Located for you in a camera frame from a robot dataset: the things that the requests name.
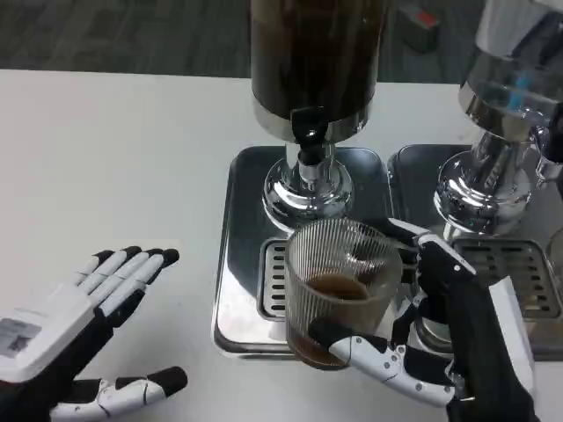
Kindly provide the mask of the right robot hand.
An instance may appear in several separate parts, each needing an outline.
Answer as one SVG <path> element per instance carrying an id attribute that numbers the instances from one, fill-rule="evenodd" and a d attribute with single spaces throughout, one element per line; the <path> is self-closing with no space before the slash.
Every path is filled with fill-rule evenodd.
<path id="1" fill-rule="evenodd" d="M 429 229 L 395 218 L 369 227 L 394 240 L 416 268 L 421 294 L 401 305 L 390 340 L 322 316 L 309 335 L 332 356 L 399 394 L 442 408 L 450 421 L 536 421 L 535 368 L 513 282 L 490 284 Z M 406 343 L 424 308 L 437 303 L 450 331 L 453 356 Z"/>

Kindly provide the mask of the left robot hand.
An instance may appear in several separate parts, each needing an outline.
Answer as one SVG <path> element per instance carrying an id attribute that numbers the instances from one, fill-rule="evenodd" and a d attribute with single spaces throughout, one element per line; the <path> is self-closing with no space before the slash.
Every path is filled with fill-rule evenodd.
<path id="1" fill-rule="evenodd" d="M 148 286 L 177 261 L 176 249 L 99 251 L 50 294 L 3 313 L 1 419 L 107 421 L 183 390 L 188 378 L 181 367 L 112 381 L 79 378 Z"/>

